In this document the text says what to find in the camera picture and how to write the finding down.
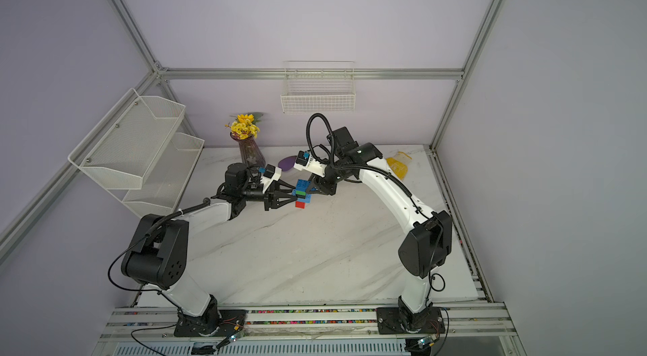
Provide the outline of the dark blue long lego brick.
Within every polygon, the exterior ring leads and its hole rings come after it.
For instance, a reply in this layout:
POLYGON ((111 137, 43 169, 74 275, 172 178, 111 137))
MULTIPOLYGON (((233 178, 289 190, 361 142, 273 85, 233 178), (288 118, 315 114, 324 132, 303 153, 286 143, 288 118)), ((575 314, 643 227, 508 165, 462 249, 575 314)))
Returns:
POLYGON ((299 179, 295 190, 299 192, 306 192, 309 186, 310 182, 308 180, 299 179))

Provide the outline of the light blue long lego brick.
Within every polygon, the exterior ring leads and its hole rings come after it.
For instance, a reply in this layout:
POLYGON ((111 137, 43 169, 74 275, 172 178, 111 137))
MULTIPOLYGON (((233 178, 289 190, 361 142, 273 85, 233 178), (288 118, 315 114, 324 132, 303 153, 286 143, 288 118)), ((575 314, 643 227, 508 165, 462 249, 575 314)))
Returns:
POLYGON ((309 204, 311 202, 312 196, 310 194, 306 196, 298 196, 296 195, 297 201, 305 204, 309 204))

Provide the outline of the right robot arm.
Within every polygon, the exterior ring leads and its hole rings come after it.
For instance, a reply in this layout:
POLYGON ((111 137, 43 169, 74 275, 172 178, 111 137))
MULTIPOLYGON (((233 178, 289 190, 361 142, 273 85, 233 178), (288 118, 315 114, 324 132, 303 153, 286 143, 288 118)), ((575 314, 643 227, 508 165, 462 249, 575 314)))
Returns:
POLYGON ((311 189, 332 196, 339 183, 356 177, 381 199, 404 232, 398 256, 409 278, 396 307, 377 309, 379 332, 445 332, 441 309, 430 299, 435 290, 431 275, 452 252, 451 216, 417 198, 372 143, 359 145, 345 127, 330 132, 328 140, 331 148, 326 160, 316 156, 313 147, 298 153, 295 167, 311 173, 311 189))

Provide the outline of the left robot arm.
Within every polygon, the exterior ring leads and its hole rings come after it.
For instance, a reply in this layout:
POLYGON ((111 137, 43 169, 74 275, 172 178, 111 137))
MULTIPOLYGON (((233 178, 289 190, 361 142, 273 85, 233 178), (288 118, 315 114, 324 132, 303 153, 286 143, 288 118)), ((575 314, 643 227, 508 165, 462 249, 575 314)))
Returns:
POLYGON ((236 162, 227 167, 214 196, 167 216, 143 216, 129 247, 117 257, 121 273, 177 309, 175 337, 230 336, 240 329, 246 312, 222 314, 215 296, 186 271, 190 218, 211 216, 217 222, 232 221, 249 201, 261 202, 270 211, 297 200, 296 188, 281 180, 280 169, 236 162))

